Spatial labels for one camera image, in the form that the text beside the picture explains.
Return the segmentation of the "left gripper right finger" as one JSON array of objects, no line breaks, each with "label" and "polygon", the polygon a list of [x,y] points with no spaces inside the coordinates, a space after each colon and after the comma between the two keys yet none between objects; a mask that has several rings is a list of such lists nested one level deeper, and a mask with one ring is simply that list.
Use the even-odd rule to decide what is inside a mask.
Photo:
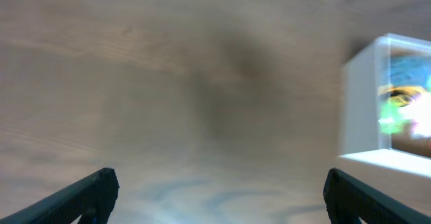
[{"label": "left gripper right finger", "polygon": [[323,198],[332,224],[430,224],[429,216],[337,168],[327,174]]}]

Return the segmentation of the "grey yellow toy truck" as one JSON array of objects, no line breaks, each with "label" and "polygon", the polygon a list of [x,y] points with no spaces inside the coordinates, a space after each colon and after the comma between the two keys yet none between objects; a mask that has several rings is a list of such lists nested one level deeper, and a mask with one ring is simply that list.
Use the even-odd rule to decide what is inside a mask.
[{"label": "grey yellow toy truck", "polygon": [[391,57],[382,73],[378,95],[398,107],[415,102],[430,93],[430,57],[403,55]]}]

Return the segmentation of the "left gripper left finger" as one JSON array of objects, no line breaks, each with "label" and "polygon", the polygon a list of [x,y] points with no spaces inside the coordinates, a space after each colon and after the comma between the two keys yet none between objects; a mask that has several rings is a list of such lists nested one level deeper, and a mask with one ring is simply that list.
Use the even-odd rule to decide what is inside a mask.
[{"label": "left gripper left finger", "polygon": [[1,224],[107,224],[119,194],[112,168],[102,168],[66,188],[1,219]]}]

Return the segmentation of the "green number ball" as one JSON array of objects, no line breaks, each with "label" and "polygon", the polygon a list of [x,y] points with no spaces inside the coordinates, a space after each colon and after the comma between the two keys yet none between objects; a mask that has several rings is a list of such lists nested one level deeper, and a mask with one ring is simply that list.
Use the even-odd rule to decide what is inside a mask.
[{"label": "green number ball", "polygon": [[405,110],[392,100],[384,101],[380,109],[380,131],[388,135],[402,133],[408,121]]}]

